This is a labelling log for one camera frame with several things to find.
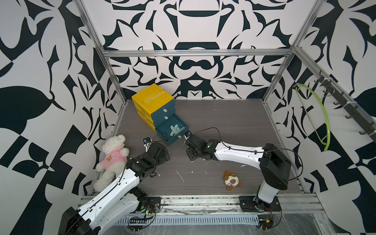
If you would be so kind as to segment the mint folding knife top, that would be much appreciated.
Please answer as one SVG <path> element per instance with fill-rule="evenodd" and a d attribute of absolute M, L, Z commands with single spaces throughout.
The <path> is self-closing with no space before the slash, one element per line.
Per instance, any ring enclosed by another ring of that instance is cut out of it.
<path fill-rule="evenodd" d="M 170 136 L 174 136 L 176 134 L 176 129 L 174 128 L 174 126 L 171 126 L 170 129 L 171 129 Z"/>

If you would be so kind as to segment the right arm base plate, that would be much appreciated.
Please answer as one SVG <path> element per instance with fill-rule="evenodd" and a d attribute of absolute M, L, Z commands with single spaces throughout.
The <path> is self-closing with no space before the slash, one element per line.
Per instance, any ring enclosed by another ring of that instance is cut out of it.
<path fill-rule="evenodd" d="M 258 196 L 239 196 L 240 208 L 243 212 L 281 212 L 282 208 L 278 197 L 275 195 L 271 203 L 267 203 Z"/>

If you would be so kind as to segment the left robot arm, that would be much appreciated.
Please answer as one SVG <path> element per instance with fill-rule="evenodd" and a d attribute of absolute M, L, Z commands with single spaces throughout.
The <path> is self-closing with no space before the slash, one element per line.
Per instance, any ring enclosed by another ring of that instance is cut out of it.
<path fill-rule="evenodd" d="M 120 176 L 106 189 L 78 209 L 70 207 L 63 213 L 58 234 L 102 235 L 122 217 L 142 211 L 148 195 L 138 184 L 169 160 L 163 144 L 147 143 L 146 151 L 129 160 Z"/>

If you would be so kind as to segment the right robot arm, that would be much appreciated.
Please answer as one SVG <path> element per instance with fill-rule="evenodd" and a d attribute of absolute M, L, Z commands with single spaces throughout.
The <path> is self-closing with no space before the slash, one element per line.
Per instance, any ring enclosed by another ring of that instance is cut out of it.
<path fill-rule="evenodd" d="M 190 131 L 184 135 L 190 160 L 231 161 L 259 169 L 264 177 L 255 200 L 271 204 L 279 191 L 288 188 L 291 161 L 273 144 L 264 147 L 236 146 L 221 140 L 206 142 Z"/>

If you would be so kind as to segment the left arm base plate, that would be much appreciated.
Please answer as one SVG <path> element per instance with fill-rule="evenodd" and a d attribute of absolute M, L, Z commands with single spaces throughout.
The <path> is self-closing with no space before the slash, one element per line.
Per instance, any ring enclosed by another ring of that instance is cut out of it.
<path fill-rule="evenodd" d="M 155 212 L 160 209 L 161 206 L 161 197 L 148 197 L 138 200 L 138 206 L 136 207 L 135 213 L 145 213 L 148 212 Z"/>

